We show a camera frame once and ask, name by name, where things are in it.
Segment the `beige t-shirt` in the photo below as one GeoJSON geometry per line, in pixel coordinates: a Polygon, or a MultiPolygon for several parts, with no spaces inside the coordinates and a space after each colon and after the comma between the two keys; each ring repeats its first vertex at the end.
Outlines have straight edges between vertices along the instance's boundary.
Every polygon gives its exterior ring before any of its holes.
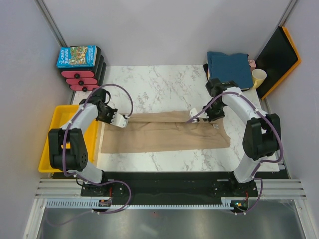
{"type": "Polygon", "coordinates": [[[133,114],[126,127],[106,124],[101,153],[146,153],[230,146],[223,120],[188,123],[187,111],[133,114]]]}

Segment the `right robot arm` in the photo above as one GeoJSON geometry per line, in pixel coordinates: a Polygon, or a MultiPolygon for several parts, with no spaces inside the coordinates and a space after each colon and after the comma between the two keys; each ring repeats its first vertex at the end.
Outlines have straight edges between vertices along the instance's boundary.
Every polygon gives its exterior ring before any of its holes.
{"type": "Polygon", "coordinates": [[[271,160],[276,151],[283,155],[281,125],[277,114],[268,114],[248,100],[234,81],[221,82],[218,78],[209,80],[206,89],[212,101],[208,103],[205,121],[225,117],[224,107],[229,107],[245,123],[243,136],[243,158],[233,171],[234,180],[228,183],[228,190],[234,196],[246,191],[246,183],[252,181],[263,163],[278,163],[271,160]]]}

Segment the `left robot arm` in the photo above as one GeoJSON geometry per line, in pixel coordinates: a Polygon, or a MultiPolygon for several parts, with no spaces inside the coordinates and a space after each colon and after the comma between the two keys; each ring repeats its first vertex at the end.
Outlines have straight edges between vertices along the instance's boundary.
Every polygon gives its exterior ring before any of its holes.
{"type": "Polygon", "coordinates": [[[50,166],[61,170],[66,177],[79,177],[92,184],[92,190],[99,196],[109,192],[109,183],[104,172],[88,160],[84,133],[93,121],[101,121],[123,127],[126,120],[117,109],[107,105],[104,89],[97,90],[93,96],[83,99],[76,114],[61,128],[53,128],[48,133],[50,166]]]}

